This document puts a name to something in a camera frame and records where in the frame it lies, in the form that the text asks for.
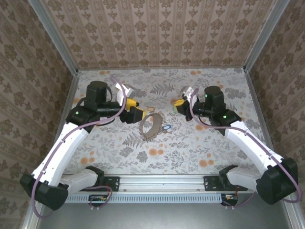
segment purple cable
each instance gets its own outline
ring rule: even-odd
[[[233,208],[239,208],[239,207],[242,207],[243,205],[245,205],[246,203],[248,203],[253,197],[255,197],[256,194],[257,194],[257,192],[254,192],[254,193],[253,193],[247,200],[245,200],[243,203],[237,204],[237,205],[235,205],[235,206],[229,204],[228,202],[226,202],[226,201],[224,201],[224,200],[223,200],[223,203],[225,203],[225,204],[227,204],[227,205],[229,205],[229,206],[231,206],[231,207],[233,207]]]
[[[101,206],[99,206],[100,208],[102,208],[102,207],[104,207],[108,202],[109,202],[109,200],[111,199],[111,197],[112,197],[112,193],[113,193],[113,191],[112,191],[112,188],[111,187],[109,187],[109,186],[96,186],[96,187],[87,187],[87,188],[85,188],[85,190],[86,189],[98,189],[98,188],[107,188],[107,189],[109,189],[110,190],[110,195],[108,196],[108,198],[106,199],[106,201],[101,205]],[[92,200],[94,199],[94,198],[96,198],[96,197],[99,197],[99,195],[95,195],[94,197],[91,197],[91,199],[90,199],[90,203],[89,203],[89,205],[90,205],[90,207],[92,207]]]
[[[259,142],[256,140],[255,137],[253,137],[251,134],[249,134],[248,132],[246,132],[245,130],[243,129],[240,129],[240,128],[237,128],[237,127],[232,127],[232,126],[212,126],[212,125],[208,125],[204,122],[200,122],[200,120],[194,115],[193,113],[193,108],[192,108],[192,102],[193,102],[193,97],[198,93],[199,89],[196,88],[192,95],[191,95],[191,99],[190,99],[190,112],[191,112],[191,115],[193,117],[193,119],[199,123],[200,125],[203,125],[203,126],[207,126],[208,128],[213,128],[213,129],[231,129],[231,130],[238,130],[240,132],[242,132],[243,134],[247,135],[248,137],[250,137],[272,160],[274,160],[274,162],[276,162],[276,164],[281,168],[281,170],[287,175],[287,177],[291,180],[291,182],[293,183],[293,185],[295,186],[296,188],[296,191],[297,191],[297,198],[296,200],[289,200],[289,199],[284,199],[285,202],[287,203],[298,203],[301,201],[302,199],[302,191],[300,189],[300,187],[298,186],[298,184],[296,183],[296,181],[294,180],[294,178],[289,174],[289,172],[282,166],[282,164],[277,160],[275,159],[272,154]]]
[[[58,145],[55,147],[55,149],[53,150],[53,152],[51,153],[50,157],[48,158],[46,164],[44,165],[44,167],[42,168],[40,174],[38,175],[34,185],[33,185],[33,189],[32,189],[32,192],[31,192],[31,204],[32,204],[32,207],[33,207],[33,211],[35,213],[35,215],[40,218],[40,219],[45,219],[47,217],[49,217],[51,214],[47,215],[47,216],[42,216],[39,214],[39,212],[37,211],[36,209],[36,205],[35,205],[35,193],[36,193],[36,188],[37,188],[37,185],[43,175],[43,171],[46,170],[46,168],[48,167],[49,163],[51,162],[52,158],[54,157],[55,153],[57,152],[57,150],[60,148],[60,146],[62,145],[62,143],[76,130],[80,130],[82,128],[85,128],[87,126],[90,126],[90,125],[96,125],[96,124],[105,124],[105,123],[108,123],[110,121],[112,121],[114,118],[118,117],[122,112],[123,110],[125,109],[125,106],[126,106],[126,93],[125,93],[125,90],[123,88],[123,85],[120,81],[118,81],[114,76],[111,76],[110,79],[114,82],[114,83],[118,83],[120,85],[120,87],[122,88],[122,92],[123,92],[123,96],[124,96],[124,100],[123,100],[123,105],[122,107],[120,108],[120,110],[118,111],[118,113],[116,113],[115,115],[113,115],[112,117],[110,118],[106,118],[106,119],[103,119],[103,120],[99,120],[99,121],[95,121],[95,122],[91,122],[91,123],[86,123],[84,125],[80,125],[78,126],[77,128],[74,128],[73,130],[71,130],[69,133],[66,134],[65,137],[62,138],[62,140],[58,143]]]

